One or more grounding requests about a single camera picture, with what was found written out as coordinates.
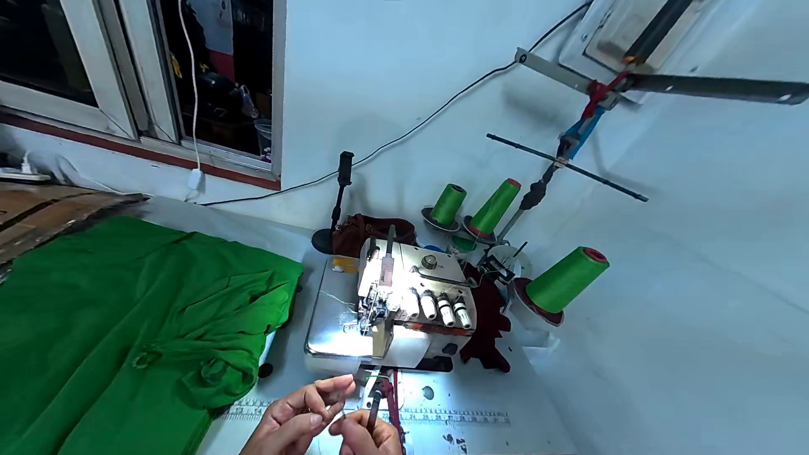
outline window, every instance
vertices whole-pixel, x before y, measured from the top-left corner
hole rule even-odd
[[[280,134],[272,128],[281,104],[273,101],[273,80],[282,74],[273,68],[282,66],[273,63],[283,43],[273,34],[283,38],[283,0],[181,5],[0,0],[0,106],[195,161],[193,52],[203,164],[277,180]]]

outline thread guide rod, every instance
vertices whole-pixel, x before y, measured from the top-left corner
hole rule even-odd
[[[649,198],[647,198],[646,196],[644,196],[642,194],[635,193],[631,189],[627,189],[627,188],[625,188],[625,187],[623,187],[621,185],[618,185],[617,183],[614,183],[612,181],[609,181],[609,180],[607,180],[607,179],[605,179],[605,178],[603,178],[601,176],[597,176],[592,172],[589,172],[589,171],[586,171],[586,170],[580,168],[579,166],[575,166],[573,164],[566,163],[564,160],[557,159],[555,156],[548,155],[547,153],[544,153],[544,152],[541,152],[541,151],[538,151],[538,150],[534,150],[534,149],[532,149],[530,147],[525,147],[523,144],[518,144],[516,142],[512,142],[512,141],[510,141],[508,139],[501,138],[501,137],[496,136],[496,135],[491,134],[491,133],[488,133],[486,135],[486,137],[489,138],[489,139],[492,139],[494,141],[504,143],[507,146],[511,146],[511,147],[516,148],[518,150],[527,151],[528,153],[532,153],[534,155],[541,156],[542,158],[545,158],[545,159],[548,159],[548,160],[553,161],[555,163],[558,163],[560,165],[560,167],[562,167],[562,168],[567,168],[567,169],[570,169],[571,171],[578,172],[579,174],[582,174],[583,176],[590,177],[592,180],[595,180],[595,181],[599,182],[600,184],[606,185],[606,186],[608,186],[608,187],[610,187],[612,189],[620,191],[623,194],[631,196],[631,197],[637,199],[638,201],[642,201],[642,202],[648,202],[649,201]]]

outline white table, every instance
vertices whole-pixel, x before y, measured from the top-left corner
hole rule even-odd
[[[303,364],[303,344],[326,265],[326,256],[311,246],[312,231],[166,198],[154,198],[136,210],[138,216],[152,223],[238,241],[302,262],[306,266],[300,280],[303,289],[295,297],[290,320],[268,339],[269,349],[265,350],[266,362],[273,365],[274,372],[259,379],[239,403],[253,405],[247,408],[260,412],[267,402],[320,379]],[[466,453],[576,452],[519,343],[509,333],[503,333],[503,337],[497,346],[511,364],[508,374],[485,370],[476,359],[463,364],[458,355],[450,373],[400,372],[400,406],[430,409],[437,415],[444,410],[463,410],[481,422],[493,422],[404,422],[409,454],[464,453],[464,450]],[[425,386],[434,391],[433,399],[425,398],[422,392]],[[358,401],[349,402],[349,406],[356,408]],[[215,420],[198,453],[236,454],[255,426],[254,416]],[[324,432],[307,453],[336,454],[340,443],[341,438]]]

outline ruler scale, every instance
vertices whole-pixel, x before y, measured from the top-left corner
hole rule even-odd
[[[230,408],[219,414],[216,419],[224,420],[261,420],[270,400],[255,398],[242,398],[233,403]],[[389,413],[379,410],[379,417],[389,422]],[[399,418],[407,425],[497,425],[510,427],[511,419],[507,412],[498,410],[456,410],[432,407],[409,407],[399,409]]]

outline window frame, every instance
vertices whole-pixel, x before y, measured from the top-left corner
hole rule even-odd
[[[0,81],[0,104],[102,133],[137,138],[100,8],[93,0],[60,3],[99,107],[6,81]]]
[[[183,134],[178,118],[180,102],[171,69],[168,68],[169,52],[163,30],[163,15],[154,0],[126,0],[120,2],[124,30],[132,48],[133,60],[141,79],[146,108],[150,113],[155,131],[167,133],[170,142],[193,150],[190,135]],[[269,172],[275,180],[281,175],[281,115],[283,111],[283,61],[286,36],[286,1],[273,2],[273,159],[267,163],[260,157],[197,139],[201,155],[240,163],[260,172]]]
[[[168,67],[162,12],[155,0],[60,3],[69,16],[68,25],[99,108],[0,81],[0,123],[195,168],[193,143],[183,135],[178,118],[180,104]],[[272,39],[272,163],[218,144],[197,140],[197,145],[203,172],[279,190],[286,0],[273,1]],[[3,115],[2,111],[12,115]],[[145,127],[141,115],[147,117]]]

